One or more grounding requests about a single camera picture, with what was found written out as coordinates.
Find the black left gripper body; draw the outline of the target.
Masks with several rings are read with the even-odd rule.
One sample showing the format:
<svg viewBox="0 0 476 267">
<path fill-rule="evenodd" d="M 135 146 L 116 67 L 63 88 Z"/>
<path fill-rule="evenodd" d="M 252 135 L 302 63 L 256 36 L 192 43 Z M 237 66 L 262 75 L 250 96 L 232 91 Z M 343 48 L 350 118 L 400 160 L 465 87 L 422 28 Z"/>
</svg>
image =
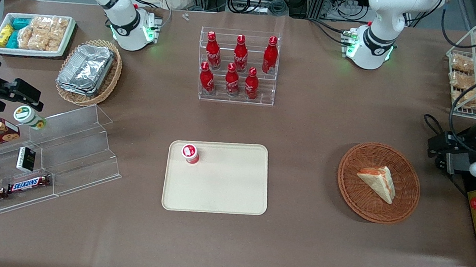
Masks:
<svg viewBox="0 0 476 267">
<path fill-rule="evenodd" d="M 469 167 L 471 165 L 469 152 L 458 144 L 451 131 L 447 131 L 446 133 L 448 134 L 449 149 L 447 150 L 447 153 L 442 155 L 446 155 L 448 159 L 447 174 L 463 175 L 469 173 Z"/>
</svg>

